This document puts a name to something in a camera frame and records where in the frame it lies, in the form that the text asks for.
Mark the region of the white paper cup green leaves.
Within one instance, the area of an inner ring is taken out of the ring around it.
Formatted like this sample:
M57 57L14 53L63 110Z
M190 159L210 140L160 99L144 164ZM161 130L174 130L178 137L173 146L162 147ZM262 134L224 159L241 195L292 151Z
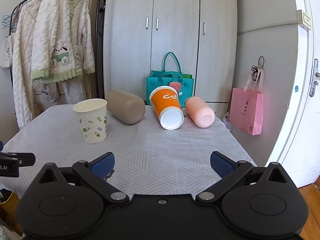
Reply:
M84 139L89 144L97 144L107 137L107 101L88 99L75 104L72 110L80 125Z

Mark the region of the pink cup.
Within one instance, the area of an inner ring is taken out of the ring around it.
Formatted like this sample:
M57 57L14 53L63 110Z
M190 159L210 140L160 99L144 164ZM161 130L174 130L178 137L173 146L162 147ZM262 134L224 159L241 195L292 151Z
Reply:
M215 120L214 111L198 96L192 96L185 102L185 110L196 126L207 128Z

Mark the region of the brown cylindrical cup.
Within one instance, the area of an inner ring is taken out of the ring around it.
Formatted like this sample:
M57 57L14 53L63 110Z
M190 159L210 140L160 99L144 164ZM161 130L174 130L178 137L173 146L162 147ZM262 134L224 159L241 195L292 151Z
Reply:
M134 94L112 90L107 94L106 101L107 110L128 125L140 122L145 114L145 102Z

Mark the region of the orange paper cup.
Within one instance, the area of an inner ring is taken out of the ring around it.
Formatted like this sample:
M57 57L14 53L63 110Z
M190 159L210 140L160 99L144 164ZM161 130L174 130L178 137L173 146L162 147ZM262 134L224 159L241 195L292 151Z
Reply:
M157 87L151 92L149 100L164 129L172 131L182 126L184 115L176 90L170 86Z

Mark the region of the pink paper gift bag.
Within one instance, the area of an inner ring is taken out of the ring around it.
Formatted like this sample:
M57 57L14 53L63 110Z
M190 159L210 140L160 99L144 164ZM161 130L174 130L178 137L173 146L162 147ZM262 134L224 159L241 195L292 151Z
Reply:
M257 67L257 79L249 75L244 88L233 88L230 122L250 135L260 135L263 129L264 95L262 93L264 71Z

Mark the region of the white door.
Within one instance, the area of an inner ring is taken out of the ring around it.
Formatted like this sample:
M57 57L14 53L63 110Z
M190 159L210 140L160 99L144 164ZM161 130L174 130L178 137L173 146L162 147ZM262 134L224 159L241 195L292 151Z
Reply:
M319 85L314 96L309 96L313 61L319 60L319 0L296 0L296 7L295 78L284 123L267 163L280 163L296 187L304 187L319 177Z

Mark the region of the white canvas tote bag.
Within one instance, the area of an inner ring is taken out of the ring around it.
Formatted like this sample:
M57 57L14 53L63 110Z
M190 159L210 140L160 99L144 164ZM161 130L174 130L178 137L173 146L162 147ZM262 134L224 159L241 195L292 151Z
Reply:
M11 34L7 37L5 41L3 56L1 59L1 68L12 67L14 38L15 34Z

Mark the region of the teal felt handbag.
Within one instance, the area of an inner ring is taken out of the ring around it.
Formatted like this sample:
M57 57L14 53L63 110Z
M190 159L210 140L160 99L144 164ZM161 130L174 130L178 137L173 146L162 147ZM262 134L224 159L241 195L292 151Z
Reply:
M165 70L165 63L168 56L172 56L178 67L177 72L167 72ZM173 52L165 54L162 64L162 71L152 70L151 75L146 78L146 103L151 105L151 92L160 86L169 86L178 93L178 100L181 107L185 107L185 102L188 98L193 96L194 79L191 74L183 74L181 65Z

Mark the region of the white fluffy robe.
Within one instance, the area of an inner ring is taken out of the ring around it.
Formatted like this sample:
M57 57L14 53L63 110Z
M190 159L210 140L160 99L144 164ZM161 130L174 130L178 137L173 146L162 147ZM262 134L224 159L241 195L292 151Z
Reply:
M24 128L35 117L33 81L31 79L31 55L34 25L39 6L40 1L38 0L32 0L23 6L13 44L13 94L19 129Z

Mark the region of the white green fluffy pajama top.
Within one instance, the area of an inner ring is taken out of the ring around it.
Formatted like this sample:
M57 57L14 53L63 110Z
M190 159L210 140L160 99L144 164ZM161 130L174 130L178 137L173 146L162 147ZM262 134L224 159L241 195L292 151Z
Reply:
M94 71L87 0L42 0L35 21L32 80L63 82Z

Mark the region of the grey wooden wardrobe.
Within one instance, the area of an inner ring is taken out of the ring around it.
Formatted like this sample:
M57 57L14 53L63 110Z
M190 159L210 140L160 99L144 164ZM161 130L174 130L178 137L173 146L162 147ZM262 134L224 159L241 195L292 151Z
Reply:
M192 94L213 109L228 106L237 36L237 0L106 0L104 91L146 98L153 70L180 70Z

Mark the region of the black clothes rack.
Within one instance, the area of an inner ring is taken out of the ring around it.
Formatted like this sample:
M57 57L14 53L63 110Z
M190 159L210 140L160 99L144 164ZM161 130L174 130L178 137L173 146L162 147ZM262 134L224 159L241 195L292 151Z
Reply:
M3 28L8 28L9 32L8 32L8 36L11 35L12 32L16 31L17 28L17 22L18 20L14 19L14 16L18 15L20 13L20 11L22 10L22 7L24 4L26 4L29 0L23 0L20 3L18 3L18 5L16 5L16 7L14 7L14 9L12 10L12 13L9 15L4 15L2 17L2 25Z

